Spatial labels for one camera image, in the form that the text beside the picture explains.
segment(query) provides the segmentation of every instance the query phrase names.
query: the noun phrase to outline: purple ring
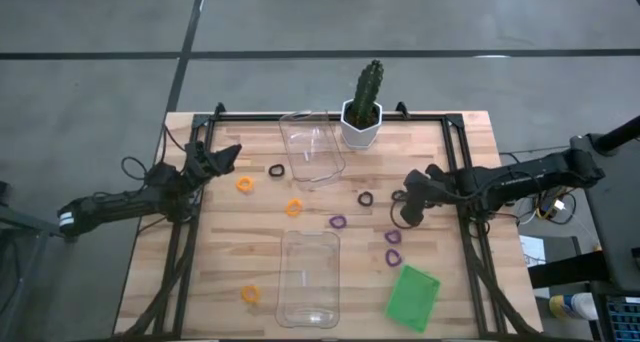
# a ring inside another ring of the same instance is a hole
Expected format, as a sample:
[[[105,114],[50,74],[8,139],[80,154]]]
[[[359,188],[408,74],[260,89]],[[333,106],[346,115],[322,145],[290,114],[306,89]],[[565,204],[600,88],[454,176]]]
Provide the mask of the purple ring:
[[[396,257],[396,261],[395,262],[391,261],[391,255],[394,255]],[[389,265],[389,267],[395,267],[395,266],[398,266],[398,265],[400,265],[402,263],[402,257],[400,257],[400,253],[398,253],[398,251],[396,251],[393,248],[389,248],[384,257],[385,257],[385,260],[387,261],[387,265]]]
[[[398,230],[389,231],[384,234],[384,239],[391,244],[398,244],[402,242],[402,234]]]
[[[329,218],[329,224],[335,229],[341,229],[347,227],[347,218],[345,216],[333,216]]]

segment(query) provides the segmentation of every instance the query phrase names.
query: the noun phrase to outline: orange ring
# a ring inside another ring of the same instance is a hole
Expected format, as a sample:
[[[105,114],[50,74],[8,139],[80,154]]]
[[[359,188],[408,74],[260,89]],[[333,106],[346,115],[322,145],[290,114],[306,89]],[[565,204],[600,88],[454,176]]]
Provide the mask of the orange ring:
[[[253,189],[253,179],[251,177],[240,177],[236,182],[236,188],[242,192],[249,192]]]
[[[287,208],[285,208],[285,212],[287,212],[287,214],[291,217],[297,216],[301,211],[302,202],[297,198],[293,198],[292,200],[290,200],[289,204],[287,204]]]
[[[242,299],[248,303],[257,303],[260,299],[260,290],[256,286],[242,287]]]

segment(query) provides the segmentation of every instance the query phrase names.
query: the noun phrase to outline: clear plastic container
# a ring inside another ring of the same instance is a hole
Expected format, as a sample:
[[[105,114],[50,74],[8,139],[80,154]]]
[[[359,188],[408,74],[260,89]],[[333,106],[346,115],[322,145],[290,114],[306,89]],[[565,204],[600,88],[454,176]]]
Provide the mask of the clear plastic container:
[[[333,328],[340,319],[340,238],[289,231],[282,238],[276,320],[282,327]]]
[[[346,164],[327,112],[295,112],[280,118],[280,132],[293,178],[314,189],[340,178]]]

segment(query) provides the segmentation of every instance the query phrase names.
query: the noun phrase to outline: white plant pot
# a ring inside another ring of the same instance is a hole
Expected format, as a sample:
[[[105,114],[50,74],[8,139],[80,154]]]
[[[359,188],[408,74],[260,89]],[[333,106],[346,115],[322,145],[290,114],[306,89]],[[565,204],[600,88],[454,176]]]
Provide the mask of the white plant pot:
[[[345,120],[345,111],[349,104],[351,104],[353,100],[345,101],[342,104],[342,113],[340,114],[340,127],[342,130],[342,138],[347,146],[351,149],[367,149],[373,144],[373,141],[376,139],[376,135],[378,134],[378,129],[382,125],[382,106],[377,103],[374,105],[378,108],[378,123],[375,125],[359,130],[352,125],[350,125]]]

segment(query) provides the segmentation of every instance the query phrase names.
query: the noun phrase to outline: potted cactus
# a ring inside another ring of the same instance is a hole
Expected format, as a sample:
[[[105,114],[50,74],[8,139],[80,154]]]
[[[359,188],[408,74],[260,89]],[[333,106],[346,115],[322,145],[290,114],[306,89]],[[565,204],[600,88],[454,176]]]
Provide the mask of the potted cactus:
[[[369,148],[382,124],[382,106],[376,103],[376,97],[383,74],[382,63],[371,61],[358,78],[354,98],[342,104],[342,138],[351,149]]]

